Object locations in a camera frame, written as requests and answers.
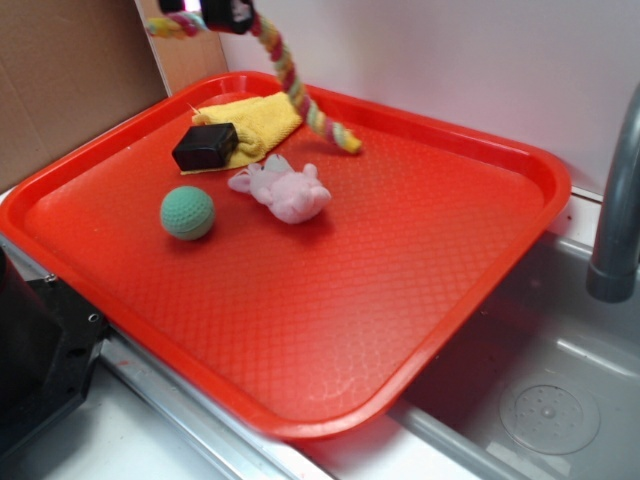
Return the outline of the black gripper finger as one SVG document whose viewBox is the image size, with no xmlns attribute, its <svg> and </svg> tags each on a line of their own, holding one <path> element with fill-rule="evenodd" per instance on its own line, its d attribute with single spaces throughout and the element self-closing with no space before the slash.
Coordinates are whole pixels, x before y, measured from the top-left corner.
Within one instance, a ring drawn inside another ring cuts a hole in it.
<svg viewBox="0 0 640 480">
<path fill-rule="evenodd" d="M 255 20 L 255 8 L 251 0 L 203 0 L 203 21 L 209 30 L 243 35 Z"/>
<path fill-rule="evenodd" d="M 184 0 L 158 0 L 157 3 L 163 14 L 178 13 L 185 10 Z"/>
</svg>

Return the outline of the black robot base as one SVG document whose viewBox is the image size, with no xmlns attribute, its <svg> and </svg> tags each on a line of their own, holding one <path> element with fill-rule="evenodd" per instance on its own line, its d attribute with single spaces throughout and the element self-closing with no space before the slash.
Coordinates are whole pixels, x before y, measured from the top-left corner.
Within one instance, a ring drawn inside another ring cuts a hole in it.
<svg viewBox="0 0 640 480">
<path fill-rule="evenodd" d="M 1 458 L 86 399 L 107 329 L 61 279 L 25 280 L 1 254 Z"/>
</svg>

